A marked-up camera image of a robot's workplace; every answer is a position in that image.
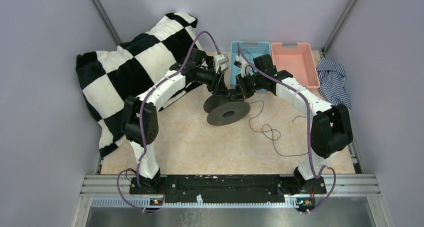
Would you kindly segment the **black cable spool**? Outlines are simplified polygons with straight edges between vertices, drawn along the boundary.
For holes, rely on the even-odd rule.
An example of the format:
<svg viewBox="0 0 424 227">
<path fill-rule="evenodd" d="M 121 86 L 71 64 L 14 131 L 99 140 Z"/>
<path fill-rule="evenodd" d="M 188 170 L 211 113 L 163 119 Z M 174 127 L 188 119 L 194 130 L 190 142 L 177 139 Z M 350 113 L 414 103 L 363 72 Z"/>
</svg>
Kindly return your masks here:
<svg viewBox="0 0 424 227">
<path fill-rule="evenodd" d="M 251 106 L 245 101 L 231 100 L 228 96 L 212 95 L 204 102 L 203 110 L 208 113 L 208 124 L 225 126 L 243 119 Z"/>
</svg>

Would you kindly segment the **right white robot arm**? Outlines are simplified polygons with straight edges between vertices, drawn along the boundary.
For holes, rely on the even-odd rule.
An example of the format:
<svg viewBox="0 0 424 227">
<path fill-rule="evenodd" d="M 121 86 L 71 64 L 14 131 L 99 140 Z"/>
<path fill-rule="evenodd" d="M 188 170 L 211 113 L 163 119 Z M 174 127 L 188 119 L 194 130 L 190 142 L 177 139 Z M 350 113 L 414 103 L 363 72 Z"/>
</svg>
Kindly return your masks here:
<svg viewBox="0 0 424 227">
<path fill-rule="evenodd" d="M 293 187 L 307 193 L 329 159 L 353 141 L 349 110 L 344 104 L 333 105 L 302 86 L 288 71 L 277 71 L 269 54 L 254 58 L 251 63 L 244 54 L 236 56 L 240 68 L 232 99 L 248 99 L 258 90 L 266 90 L 292 104 L 307 119 L 307 151 L 304 161 L 295 168 Z"/>
</svg>

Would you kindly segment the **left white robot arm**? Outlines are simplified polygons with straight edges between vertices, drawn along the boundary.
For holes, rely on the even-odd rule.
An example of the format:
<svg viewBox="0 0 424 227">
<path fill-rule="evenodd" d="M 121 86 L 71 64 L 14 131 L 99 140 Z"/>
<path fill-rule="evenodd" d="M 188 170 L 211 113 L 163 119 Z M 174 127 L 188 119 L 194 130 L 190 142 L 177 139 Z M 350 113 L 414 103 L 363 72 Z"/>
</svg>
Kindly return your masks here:
<svg viewBox="0 0 424 227">
<path fill-rule="evenodd" d="M 208 56 L 204 51 L 193 48 L 185 60 L 173 64 L 158 83 L 125 100 L 121 131 L 134 150 L 137 162 L 135 186 L 141 186 L 149 194 L 160 189 L 160 168 L 153 147 L 159 133 L 158 111 L 191 83 L 205 84 L 211 92 L 215 92 L 225 85 L 221 78 L 228 67 L 226 54 Z"/>
</svg>

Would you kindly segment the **blue plastic basket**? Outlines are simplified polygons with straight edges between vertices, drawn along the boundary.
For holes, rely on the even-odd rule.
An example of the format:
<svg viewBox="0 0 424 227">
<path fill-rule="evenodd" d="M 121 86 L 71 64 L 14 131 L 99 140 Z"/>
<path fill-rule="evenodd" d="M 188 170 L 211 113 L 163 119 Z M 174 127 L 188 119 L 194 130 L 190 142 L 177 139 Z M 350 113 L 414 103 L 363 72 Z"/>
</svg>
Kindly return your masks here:
<svg viewBox="0 0 424 227">
<path fill-rule="evenodd" d="M 253 64 L 254 58 L 269 54 L 271 55 L 271 44 L 265 41 L 233 41 L 231 43 L 231 52 L 230 52 L 230 70 L 229 70 L 229 84 L 233 89 L 236 86 L 236 76 L 241 73 L 240 68 L 234 65 L 236 56 L 239 53 L 238 46 L 247 57 L 247 59 Z"/>
</svg>

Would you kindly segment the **pink plastic basket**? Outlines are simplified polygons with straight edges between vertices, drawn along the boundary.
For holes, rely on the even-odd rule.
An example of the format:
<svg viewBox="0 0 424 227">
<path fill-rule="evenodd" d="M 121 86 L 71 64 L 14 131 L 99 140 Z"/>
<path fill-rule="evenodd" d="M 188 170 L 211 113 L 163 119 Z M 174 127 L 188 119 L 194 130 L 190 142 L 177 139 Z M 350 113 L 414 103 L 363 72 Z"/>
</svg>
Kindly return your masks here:
<svg viewBox="0 0 424 227">
<path fill-rule="evenodd" d="M 316 90 L 320 87 L 316 61 L 309 43 L 273 42 L 270 44 L 270 49 L 273 64 L 278 71 L 288 71 L 309 90 Z"/>
</svg>

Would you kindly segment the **blue striped cloth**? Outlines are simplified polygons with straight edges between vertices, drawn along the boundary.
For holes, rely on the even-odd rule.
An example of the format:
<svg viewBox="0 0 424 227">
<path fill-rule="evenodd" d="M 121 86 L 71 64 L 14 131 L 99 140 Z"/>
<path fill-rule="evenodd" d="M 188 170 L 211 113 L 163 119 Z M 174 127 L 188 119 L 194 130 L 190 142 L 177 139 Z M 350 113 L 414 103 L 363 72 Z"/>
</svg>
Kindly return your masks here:
<svg viewBox="0 0 424 227">
<path fill-rule="evenodd" d="M 319 93 L 329 103 L 335 106 L 343 104 L 351 109 L 351 100 L 345 89 L 347 77 L 344 65 L 323 57 L 316 70 L 320 82 Z"/>
</svg>

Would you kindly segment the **right corner metal profile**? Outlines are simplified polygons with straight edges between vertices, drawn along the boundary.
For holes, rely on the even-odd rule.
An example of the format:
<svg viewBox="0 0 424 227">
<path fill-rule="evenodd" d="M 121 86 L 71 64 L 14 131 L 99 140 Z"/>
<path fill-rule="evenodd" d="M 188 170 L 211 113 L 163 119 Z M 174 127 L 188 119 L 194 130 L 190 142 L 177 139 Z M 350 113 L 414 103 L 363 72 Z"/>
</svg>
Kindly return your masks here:
<svg viewBox="0 0 424 227">
<path fill-rule="evenodd" d="M 331 47 L 333 46 L 337 36 L 339 35 L 339 32 L 343 28 L 344 24 L 348 20 L 349 16 L 353 12 L 354 7 L 358 3 L 359 0 L 349 0 L 346 4 L 345 8 L 343 9 L 340 17 L 338 18 L 334 28 L 330 32 L 329 37 L 327 38 L 327 41 L 325 42 L 325 45 L 321 48 L 321 52 L 323 56 L 326 56 L 327 53 L 330 51 Z"/>
</svg>

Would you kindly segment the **corner metal profile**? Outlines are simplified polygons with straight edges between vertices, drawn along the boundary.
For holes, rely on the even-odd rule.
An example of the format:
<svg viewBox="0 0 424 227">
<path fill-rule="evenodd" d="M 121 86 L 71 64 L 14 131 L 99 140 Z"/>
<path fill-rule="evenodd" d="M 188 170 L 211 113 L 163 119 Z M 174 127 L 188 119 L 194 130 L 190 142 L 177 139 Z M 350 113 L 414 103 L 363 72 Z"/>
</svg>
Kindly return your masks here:
<svg viewBox="0 0 424 227">
<path fill-rule="evenodd" d="M 346 4 L 345 8 L 343 9 L 340 17 L 338 18 L 334 28 L 330 32 L 329 37 L 327 38 L 327 41 L 325 42 L 325 45 L 321 48 L 321 52 L 323 56 L 326 56 L 327 53 L 330 51 L 331 47 L 333 46 L 337 36 L 339 35 L 339 32 L 343 28 L 344 24 L 348 20 L 349 16 L 353 12 L 354 7 L 358 3 L 359 0 L 349 0 Z"/>
<path fill-rule="evenodd" d="M 122 40 L 119 36 L 119 34 L 117 33 L 111 19 L 109 18 L 105 8 L 103 7 L 101 0 L 91 0 L 91 2 L 93 3 L 97 13 L 99 14 L 101 20 L 103 21 L 106 29 L 108 30 L 113 42 L 116 45 L 119 45 Z"/>
</svg>

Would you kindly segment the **black white checkered blanket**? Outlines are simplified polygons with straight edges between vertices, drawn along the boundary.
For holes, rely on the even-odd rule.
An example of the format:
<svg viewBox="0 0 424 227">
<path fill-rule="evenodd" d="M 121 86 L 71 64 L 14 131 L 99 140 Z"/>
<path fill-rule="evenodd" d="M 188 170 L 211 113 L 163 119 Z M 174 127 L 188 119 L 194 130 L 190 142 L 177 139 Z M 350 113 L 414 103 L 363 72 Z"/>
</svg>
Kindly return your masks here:
<svg viewBox="0 0 424 227">
<path fill-rule="evenodd" d="M 101 127 L 99 154 L 105 157 L 125 142 L 121 131 L 124 102 L 157 83 L 176 63 L 182 63 L 196 40 L 198 19 L 170 12 L 149 31 L 120 43 L 115 51 L 80 54 L 75 71 L 90 115 Z"/>
</svg>

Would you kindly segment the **left corner metal profile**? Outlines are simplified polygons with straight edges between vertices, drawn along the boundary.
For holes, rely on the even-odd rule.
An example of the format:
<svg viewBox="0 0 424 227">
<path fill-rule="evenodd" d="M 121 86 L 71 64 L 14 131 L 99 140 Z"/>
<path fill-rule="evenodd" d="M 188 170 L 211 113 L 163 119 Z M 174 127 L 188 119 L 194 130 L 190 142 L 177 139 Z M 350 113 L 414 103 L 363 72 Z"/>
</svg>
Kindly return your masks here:
<svg viewBox="0 0 424 227">
<path fill-rule="evenodd" d="M 105 8 L 103 7 L 101 0 L 91 0 L 91 2 L 93 3 L 97 13 L 99 14 L 101 20 L 103 21 L 106 29 L 108 30 L 113 42 L 116 45 L 119 45 L 122 40 L 119 36 L 119 34 L 117 33 L 111 19 L 109 18 Z"/>
</svg>

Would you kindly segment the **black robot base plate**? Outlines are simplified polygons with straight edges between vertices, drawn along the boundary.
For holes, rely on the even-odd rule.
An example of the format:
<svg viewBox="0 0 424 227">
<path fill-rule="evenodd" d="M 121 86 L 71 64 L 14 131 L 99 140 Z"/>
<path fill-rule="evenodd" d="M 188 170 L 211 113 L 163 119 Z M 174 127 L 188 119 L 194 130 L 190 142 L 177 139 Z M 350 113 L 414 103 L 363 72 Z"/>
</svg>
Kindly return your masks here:
<svg viewBox="0 0 424 227">
<path fill-rule="evenodd" d="M 282 203 L 285 196 L 326 194 L 323 177 L 301 180 L 292 174 L 242 175 L 156 175 L 153 179 L 132 178 L 131 195 L 159 195 L 165 203 L 195 203 L 198 197 L 206 204 Z"/>
</svg>

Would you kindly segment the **aluminium front frame rail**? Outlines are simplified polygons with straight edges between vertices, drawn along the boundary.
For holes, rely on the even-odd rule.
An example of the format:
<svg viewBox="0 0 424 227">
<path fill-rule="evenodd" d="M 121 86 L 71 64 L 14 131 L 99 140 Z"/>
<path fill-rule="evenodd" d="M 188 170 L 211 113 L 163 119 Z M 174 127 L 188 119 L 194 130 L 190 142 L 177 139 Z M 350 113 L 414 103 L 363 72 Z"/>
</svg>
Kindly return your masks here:
<svg viewBox="0 0 424 227">
<path fill-rule="evenodd" d="M 390 227 L 373 174 L 324 174 L 325 194 L 286 195 L 277 203 L 166 203 L 158 194 L 130 194 L 133 174 L 87 175 L 72 225 Z"/>
</svg>

